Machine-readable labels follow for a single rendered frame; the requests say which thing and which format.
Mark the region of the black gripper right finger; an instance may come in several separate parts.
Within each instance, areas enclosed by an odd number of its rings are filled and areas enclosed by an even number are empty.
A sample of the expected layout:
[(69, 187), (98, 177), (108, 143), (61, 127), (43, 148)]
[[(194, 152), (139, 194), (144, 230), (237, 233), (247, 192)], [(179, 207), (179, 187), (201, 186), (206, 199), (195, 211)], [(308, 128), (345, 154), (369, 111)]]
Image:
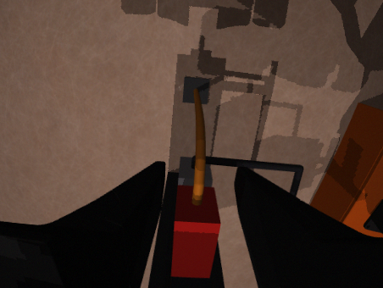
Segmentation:
[(319, 212), (248, 167), (236, 205), (258, 288), (383, 288), (383, 237)]

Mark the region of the black post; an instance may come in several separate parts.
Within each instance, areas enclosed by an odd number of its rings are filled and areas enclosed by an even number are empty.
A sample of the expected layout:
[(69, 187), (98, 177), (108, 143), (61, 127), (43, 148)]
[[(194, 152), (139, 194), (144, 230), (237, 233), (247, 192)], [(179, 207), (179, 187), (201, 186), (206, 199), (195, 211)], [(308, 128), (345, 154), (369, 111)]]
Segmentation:
[[(165, 283), (165, 276), (168, 273), (167, 261), (172, 260), (170, 258), (170, 247), (172, 237), (172, 227), (174, 227), (175, 220), (175, 207), (177, 207), (177, 185), (178, 185), (178, 174), (171, 174), (167, 172), (167, 185), (165, 185), (164, 191), (164, 202), (162, 202), (162, 209), (160, 219), (158, 220), (157, 237), (155, 237), (155, 249), (153, 254), (153, 260), (151, 264), (150, 280), (148, 280), (147, 288), (162, 288)], [(167, 237), (169, 223), (171, 223), (171, 237), (167, 246)], [(167, 251), (165, 251), (167, 246)], [(163, 281), (162, 281), (163, 280)], [(223, 278), (223, 271), (221, 266), (221, 259), (219, 259), (219, 240), (216, 246), (214, 263), (209, 276), (209, 288), (225, 288), (225, 278)]]

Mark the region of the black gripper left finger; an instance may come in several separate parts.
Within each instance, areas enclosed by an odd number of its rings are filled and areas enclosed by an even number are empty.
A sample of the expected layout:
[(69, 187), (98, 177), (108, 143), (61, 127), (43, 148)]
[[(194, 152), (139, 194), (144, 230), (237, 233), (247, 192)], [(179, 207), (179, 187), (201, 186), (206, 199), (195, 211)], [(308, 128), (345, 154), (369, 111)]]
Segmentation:
[(0, 288), (140, 288), (164, 201), (155, 162), (41, 225), (0, 222)]

